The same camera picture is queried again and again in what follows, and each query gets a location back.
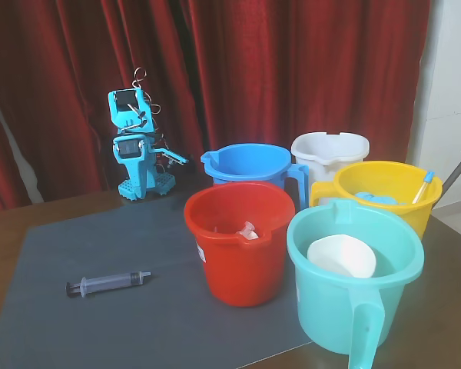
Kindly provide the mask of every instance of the gray mat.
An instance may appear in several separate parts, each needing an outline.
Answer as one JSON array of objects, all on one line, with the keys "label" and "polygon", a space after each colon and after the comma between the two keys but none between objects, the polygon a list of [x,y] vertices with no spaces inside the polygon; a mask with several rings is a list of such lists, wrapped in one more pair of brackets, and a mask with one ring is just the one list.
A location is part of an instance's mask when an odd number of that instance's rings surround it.
[{"label": "gray mat", "polygon": [[[0,369],[236,368],[309,342],[294,271],[260,307],[208,290],[178,194],[31,229],[0,317]],[[65,282],[128,271],[143,286],[70,299]]]}]

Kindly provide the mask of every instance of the plastic bucket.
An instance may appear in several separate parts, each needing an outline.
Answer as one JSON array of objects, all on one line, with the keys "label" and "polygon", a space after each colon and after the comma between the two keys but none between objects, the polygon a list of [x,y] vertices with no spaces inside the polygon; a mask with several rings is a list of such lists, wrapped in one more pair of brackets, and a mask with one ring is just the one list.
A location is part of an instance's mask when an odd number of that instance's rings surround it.
[{"label": "plastic bucket", "polygon": [[[423,236],[433,204],[439,199],[443,183],[434,177],[423,196],[412,204],[426,172],[412,165],[394,161],[363,161],[340,169],[332,182],[316,182],[310,193],[310,205],[318,205],[320,198],[351,198],[360,204],[392,211],[404,219],[415,232]],[[369,192],[376,196],[391,196],[398,205],[378,204],[355,196]]]},{"label": "plastic bucket", "polygon": [[266,144],[236,144],[201,156],[205,172],[220,185],[239,181],[268,181],[284,188],[285,178],[295,178],[299,185],[300,209],[309,207],[306,165],[292,164],[286,148]]},{"label": "plastic bucket", "polygon": [[[289,195],[267,182],[213,186],[187,201],[184,218],[216,298],[248,307],[277,294],[284,274],[287,226],[294,214]],[[246,221],[255,226],[259,238],[236,234]]]},{"label": "plastic bucket", "polygon": [[[377,259],[372,278],[326,271],[306,259],[309,245],[332,234],[368,244]],[[300,325],[312,341],[348,354],[349,368],[371,368],[386,339],[405,284],[423,268],[423,247],[415,231],[391,212],[335,199],[297,214],[287,231],[295,264]]]},{"label": "plastic bucket", "polygon": [[315,181],[332,181],[343,167],[362,161],[369,154],[369,141],[353,133],[327,135],[306,133],[292,144],[296,163],[309,167],[309,189]]}]

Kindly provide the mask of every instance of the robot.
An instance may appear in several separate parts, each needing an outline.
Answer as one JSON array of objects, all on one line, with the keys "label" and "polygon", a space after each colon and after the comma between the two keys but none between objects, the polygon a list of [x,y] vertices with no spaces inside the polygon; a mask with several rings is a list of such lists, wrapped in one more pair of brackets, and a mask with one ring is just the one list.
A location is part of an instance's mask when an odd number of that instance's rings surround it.
[{"label": "robot", "polygon": [[157,165],[160,165],[157,163],[158,153],[169,158],[170,165],[173,162],[187,163],[187,159],[167,148],[155,147],[165,140],[154,126],[150,98],[146,98],[148,95],[139,87],[136,77],[135,81],[137,87],[108,94],[111,120],[118,128],[113,139],[113,153],[118,163],[126,167],[129,176],[118,190],[121,196],[132,201],[145,198],[148,191],[167,194],[176,184],[173,175],[165,170],[164,173],[157,172]]}]

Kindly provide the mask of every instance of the table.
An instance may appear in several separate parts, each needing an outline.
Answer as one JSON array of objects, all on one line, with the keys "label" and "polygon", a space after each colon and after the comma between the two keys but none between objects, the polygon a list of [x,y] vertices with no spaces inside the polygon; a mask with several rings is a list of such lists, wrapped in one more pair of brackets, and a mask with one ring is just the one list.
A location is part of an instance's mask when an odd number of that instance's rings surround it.
[{"label": "table", "polygon": [[[209,184],[207,178],[180,180],[173,191],[191,186],[196,190]],[[0,310],[27,228],[119,208],[125,203],[116,191],[105,191],[1,211]],[[390,335],[377,351],[374,368],[461,368],[461,235],[431,217],[423,244],[424,271],[406,287]],[[327,369],[347,367],[347,360],[347,356],[312,343],[247,368]]]}]

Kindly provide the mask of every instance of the syringe barrel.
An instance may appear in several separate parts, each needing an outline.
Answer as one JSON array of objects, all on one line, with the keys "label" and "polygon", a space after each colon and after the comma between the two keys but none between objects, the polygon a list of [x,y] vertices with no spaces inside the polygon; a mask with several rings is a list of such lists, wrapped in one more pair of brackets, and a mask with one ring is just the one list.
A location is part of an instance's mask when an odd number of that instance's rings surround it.
[{"label": "syringe barrel", "polygon": [[82,297],[84,297],[86,294],[90,294],[92,292],[138,286],[143,283],[144,277],[140,271],[92,279],[82,278],[82,281],[80,282],[80,292]]}]

